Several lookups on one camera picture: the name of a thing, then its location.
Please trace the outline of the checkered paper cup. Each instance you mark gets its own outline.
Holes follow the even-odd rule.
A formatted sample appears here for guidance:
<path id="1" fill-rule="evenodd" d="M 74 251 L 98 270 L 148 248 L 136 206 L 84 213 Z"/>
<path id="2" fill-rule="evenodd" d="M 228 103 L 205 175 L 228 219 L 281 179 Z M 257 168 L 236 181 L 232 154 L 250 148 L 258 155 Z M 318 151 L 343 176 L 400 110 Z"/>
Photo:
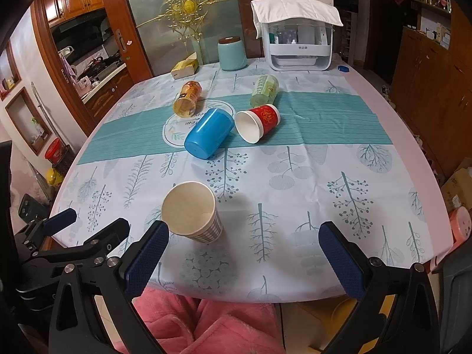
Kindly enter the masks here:
<path id="1" fill-rule="evenodd" d="M 173 234 L 205 244 L 223 231 L 213 191 L 197 181 L 182 182 L 165 195 L 161 220 Z"/>

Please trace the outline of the blue plastic cup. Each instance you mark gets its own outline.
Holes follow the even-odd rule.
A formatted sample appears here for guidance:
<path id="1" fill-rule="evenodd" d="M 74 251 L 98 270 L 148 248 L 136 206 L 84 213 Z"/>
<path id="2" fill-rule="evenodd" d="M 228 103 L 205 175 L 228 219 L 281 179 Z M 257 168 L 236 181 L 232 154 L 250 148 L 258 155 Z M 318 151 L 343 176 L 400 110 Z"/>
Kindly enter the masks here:
<path id="1" fill-rule="evenodd" d="M 208 159 L 221 146 L 232 128 L 235 120 L 223 109 L 207 110 L 184 141 L 185 150 L 199 159 Z"/>

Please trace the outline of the orange paper cup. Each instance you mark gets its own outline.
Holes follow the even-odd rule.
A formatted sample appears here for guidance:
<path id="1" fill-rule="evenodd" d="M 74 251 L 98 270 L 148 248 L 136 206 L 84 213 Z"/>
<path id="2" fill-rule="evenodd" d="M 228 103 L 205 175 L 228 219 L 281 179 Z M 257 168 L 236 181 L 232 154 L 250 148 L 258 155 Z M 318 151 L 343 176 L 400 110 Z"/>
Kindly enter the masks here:
<path id="1" fill-rule="evenodd" d="M 179 117 L 192 117 L 196 111 L 202 88 L 197 81 L 188 81 L 173 102 L 173 112 Z"/>

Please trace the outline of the red paper cup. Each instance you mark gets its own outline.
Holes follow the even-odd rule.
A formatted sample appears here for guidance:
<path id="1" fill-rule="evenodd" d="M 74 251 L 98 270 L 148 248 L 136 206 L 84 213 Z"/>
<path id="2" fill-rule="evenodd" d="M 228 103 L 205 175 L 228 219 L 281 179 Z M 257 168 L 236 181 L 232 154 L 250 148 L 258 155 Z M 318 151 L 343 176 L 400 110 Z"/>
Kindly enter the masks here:
<path id="1" fill-rule="evenodd" d="M 278 109 L 265 104 L 253 109 L 237 112 L 235 126 L 241 138 L 250 144 L 258 143 L 265 135 L 276 128 L 281 121 Z"/>

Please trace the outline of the green paper cup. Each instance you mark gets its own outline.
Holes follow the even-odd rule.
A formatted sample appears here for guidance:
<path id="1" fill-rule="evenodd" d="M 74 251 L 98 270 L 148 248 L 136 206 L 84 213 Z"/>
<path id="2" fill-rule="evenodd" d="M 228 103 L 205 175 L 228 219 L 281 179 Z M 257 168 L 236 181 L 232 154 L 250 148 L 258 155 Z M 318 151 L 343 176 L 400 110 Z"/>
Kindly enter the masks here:
<path id="1" fill-rule="evenodd" d="M 264 74 L 258 77 L 254 83 L 254 89 L 250 98 L 252 108 L 266 104 L 274 104 L 278 94 L 278 79 L 270 74 Z"/>

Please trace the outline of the yellow round object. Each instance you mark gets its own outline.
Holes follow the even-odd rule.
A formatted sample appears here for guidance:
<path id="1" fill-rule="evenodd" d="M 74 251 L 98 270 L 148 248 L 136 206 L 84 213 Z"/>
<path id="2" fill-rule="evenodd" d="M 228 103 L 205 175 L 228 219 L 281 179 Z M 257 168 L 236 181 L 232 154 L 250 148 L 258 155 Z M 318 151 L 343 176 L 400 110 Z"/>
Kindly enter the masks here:
<path id="1" fill-rule="evenodd" d="M 58 188 L 63 183 L 64 177 L 54 168 L 50 168 L 46 173 L 46 182 L 49 186 Z"/>

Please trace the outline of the pink fleece clothing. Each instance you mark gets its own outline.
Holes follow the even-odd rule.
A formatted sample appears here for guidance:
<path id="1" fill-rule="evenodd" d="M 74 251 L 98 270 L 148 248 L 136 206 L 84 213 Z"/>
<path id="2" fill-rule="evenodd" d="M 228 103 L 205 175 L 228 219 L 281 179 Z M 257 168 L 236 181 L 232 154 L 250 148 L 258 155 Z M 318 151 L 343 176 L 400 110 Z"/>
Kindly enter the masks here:
<path id="1" fill-rule="evenodd" d="M 146 288 L 133 306 L 166 353 L 284 353 L 273 304 L 231 303 Z"/>

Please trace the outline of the pink round stool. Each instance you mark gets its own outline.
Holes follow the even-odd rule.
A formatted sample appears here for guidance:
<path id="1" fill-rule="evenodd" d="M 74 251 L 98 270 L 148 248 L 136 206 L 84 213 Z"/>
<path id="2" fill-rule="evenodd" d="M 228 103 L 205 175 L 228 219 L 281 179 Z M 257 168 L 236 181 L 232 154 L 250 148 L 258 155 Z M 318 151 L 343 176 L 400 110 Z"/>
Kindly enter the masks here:
<path id="1" fill-rule="evenodd" d="M 470 213 L 464 206 L 461 206 L 450 214 L 449 219 L 454 243 L 460 245 L 471 236 Z"/>

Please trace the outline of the cardboard box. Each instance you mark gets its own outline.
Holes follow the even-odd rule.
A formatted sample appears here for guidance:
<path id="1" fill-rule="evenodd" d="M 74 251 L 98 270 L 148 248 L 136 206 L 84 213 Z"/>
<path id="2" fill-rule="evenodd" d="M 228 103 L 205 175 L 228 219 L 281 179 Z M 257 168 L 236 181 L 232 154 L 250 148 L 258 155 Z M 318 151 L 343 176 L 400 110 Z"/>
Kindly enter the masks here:
<path id="1" fill-rule="evenodd" d="M 453 173 L 447 182 L 441 187 L 442 197 L 450 213 L 461 206 L 467 211 L 472 207 L 471 175 L 468 169 L 461 168 Z"/>

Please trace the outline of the yellow tissue box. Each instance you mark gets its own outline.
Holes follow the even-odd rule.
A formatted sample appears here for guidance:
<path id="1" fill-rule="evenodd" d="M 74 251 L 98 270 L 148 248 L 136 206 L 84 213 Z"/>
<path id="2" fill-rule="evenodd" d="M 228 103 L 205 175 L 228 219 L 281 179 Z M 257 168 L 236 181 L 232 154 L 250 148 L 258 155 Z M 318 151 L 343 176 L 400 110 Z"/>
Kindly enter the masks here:
<path id="1" fill-rule="evenodd" d="M 174 80 L 188 78 L 195 75 L 199 69 L 199 60 L 196 52 L 190 54 L 187 58 L 178 62 L 171 70 L 171 76 Z"/>

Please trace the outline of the wooden side cabinet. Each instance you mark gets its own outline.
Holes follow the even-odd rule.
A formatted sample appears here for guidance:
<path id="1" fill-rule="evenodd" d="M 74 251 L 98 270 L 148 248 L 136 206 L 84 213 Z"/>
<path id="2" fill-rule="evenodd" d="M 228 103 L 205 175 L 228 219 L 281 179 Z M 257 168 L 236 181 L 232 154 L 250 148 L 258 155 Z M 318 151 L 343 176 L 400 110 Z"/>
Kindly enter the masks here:
<path id="1" fill-rule="evenodd" d="M 471 156 L 471 68 L 450 51 L 405 28 L 390 97 L 441 175 Z"/>

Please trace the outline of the teal canister with brown lid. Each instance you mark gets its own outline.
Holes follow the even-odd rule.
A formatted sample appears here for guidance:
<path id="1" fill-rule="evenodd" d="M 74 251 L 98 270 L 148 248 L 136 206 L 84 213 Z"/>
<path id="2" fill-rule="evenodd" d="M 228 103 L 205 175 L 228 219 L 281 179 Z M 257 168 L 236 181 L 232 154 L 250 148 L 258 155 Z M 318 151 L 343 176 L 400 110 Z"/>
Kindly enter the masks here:
<path id="1" fill-rule="evenodd" d="M 223 71 L 239 71 L 247 67 L 245 46 L 238 36 L 218 40 L 218 59 Z"/>

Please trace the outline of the blue bottle cap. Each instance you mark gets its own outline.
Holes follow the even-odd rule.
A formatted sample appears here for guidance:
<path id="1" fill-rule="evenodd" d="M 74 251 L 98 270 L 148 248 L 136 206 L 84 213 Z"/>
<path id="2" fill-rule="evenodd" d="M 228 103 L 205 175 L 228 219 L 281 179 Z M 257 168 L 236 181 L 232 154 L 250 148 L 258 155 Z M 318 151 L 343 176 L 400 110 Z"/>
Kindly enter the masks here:
<path id="1" fill-rule="evenodd" d="M 348 73 L 350 71 L 350 69 L 345 65 L 339 65 L 337 69 L 343 73 Z"/>

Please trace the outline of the white storage organizer box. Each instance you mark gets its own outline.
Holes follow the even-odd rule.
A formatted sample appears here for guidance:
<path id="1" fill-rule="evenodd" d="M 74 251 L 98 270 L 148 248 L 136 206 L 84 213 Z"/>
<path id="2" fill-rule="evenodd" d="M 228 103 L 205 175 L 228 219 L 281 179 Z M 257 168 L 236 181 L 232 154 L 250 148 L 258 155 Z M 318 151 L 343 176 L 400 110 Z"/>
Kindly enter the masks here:
<path id="1" fill-rule="evenodd" d="M 333 34 L 332 24 L 306 18 L 263 23 L 265 60 L 275 71 L 326 71 Z"/>

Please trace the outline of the white cloth cover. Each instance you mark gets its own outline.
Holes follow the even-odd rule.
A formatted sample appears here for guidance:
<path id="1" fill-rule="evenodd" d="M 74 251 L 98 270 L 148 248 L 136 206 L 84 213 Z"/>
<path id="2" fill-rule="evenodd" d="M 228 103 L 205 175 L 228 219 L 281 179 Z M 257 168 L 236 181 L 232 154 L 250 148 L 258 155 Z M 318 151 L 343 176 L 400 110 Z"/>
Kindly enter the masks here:
<path id="1" fill-rule="evenodd" d="M 318 0 L 252 0 L 256 38 L 263 36 L 263 24 L 272 24 L 290 18 L 305 18 L 342 27 L 336 7 Z"/>

